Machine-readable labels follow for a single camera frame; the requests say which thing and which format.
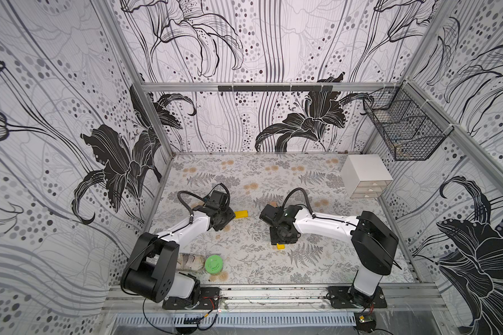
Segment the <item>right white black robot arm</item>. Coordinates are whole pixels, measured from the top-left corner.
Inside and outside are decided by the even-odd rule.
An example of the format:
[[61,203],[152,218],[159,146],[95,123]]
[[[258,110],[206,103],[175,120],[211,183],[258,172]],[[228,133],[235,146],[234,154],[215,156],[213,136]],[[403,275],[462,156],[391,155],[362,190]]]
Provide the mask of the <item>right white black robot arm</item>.
[[351,243],[360,261],[349,291],[354,297],[374,297],[382,278],[399,266],[395,261],[399,239],[372,212],[335,216],[313,213],[304,205],[266,205],[259,218],[270,226],[273,244],[294,244],[305,234]]

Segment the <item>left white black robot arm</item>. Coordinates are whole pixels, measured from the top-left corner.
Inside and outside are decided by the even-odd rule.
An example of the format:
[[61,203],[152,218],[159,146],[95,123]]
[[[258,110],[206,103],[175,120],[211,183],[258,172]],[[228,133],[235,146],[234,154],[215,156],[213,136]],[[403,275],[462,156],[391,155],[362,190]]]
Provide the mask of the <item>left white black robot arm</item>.
[[177,271],[180,248],[210,230],[219,231],[236,217],[231,195],[222,183],[203,197],[178,191],[188,217],[161,233],[143,233],[136,241],[120,279],[121,290],[170,307],[194,308],[201,299],[200,281]]

